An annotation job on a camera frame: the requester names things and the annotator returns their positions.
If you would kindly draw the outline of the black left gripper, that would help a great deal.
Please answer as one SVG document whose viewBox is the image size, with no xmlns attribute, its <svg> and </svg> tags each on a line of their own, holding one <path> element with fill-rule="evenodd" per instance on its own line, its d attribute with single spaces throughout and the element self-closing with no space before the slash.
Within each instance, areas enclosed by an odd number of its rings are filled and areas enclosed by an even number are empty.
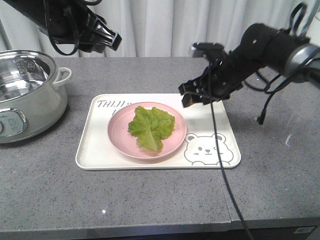
<svg viewBox="0 0 320 240">
<path fill-rule="evenodd" d="M 84 28 L 84 41 L 89 50 L 104 50 L 106 47 L 116 51 L 122 37 L 114 31 L 109 31 L 106 23 L 97 15 L 89 14 L 88 23 Z"/>
</svg>

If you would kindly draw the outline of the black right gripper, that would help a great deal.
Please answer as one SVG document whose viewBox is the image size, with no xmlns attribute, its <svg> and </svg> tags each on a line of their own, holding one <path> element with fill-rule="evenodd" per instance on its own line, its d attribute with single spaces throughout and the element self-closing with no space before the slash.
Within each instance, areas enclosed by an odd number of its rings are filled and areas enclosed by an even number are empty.
<svg viewBox="0 0 320 240">
<path fill-rule="evenodd" d="M 230 98 L 230 94 L 242 88 L 244 81 L 244 55 L 235 49 L 226 53 L 223 49 L 206 49 L 201 51 L 209 66 L 200 77 L 188 80 L 178 87 L 183 96 L 184 108 L 201 103 Z"/>
</svg>

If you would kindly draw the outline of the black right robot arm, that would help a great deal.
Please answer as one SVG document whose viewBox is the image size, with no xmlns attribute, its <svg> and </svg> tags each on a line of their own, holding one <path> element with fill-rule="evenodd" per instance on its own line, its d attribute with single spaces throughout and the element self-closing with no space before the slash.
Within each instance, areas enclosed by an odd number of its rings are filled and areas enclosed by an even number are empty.
<svg viewBox="0 0 320 240">
<path fill-rule="evenodd" d="M 251 25 L 239 46 L 226 53 L 219 43 L 195 42 L 194 57 L 205 57 L 209 66 L 202 75 L 179 86 L 182 105 L 204 105 L 230 98 L 242 88 L 243 81 L 263 67 L 294 82 L 320 85 L 320 48 L 307 37 L 289 35 L 261 23 Z"/>
</svg>

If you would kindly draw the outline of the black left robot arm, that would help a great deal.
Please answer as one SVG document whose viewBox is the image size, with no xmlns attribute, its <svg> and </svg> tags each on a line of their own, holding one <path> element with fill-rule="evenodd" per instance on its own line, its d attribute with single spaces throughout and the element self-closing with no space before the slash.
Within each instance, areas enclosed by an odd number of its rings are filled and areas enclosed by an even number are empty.
<svg viewBox="0 0 320 240">
<path fill-rule="evenodd" d="M 6 3 L 35 23 L 63 56 L 71 56 L 78 50 L 102 53 L 106 47 L 116 51 L 122 41 L 120 34 L 89 8 L 100 4 L 100 0 L 7 0 Z"/>
</svg>

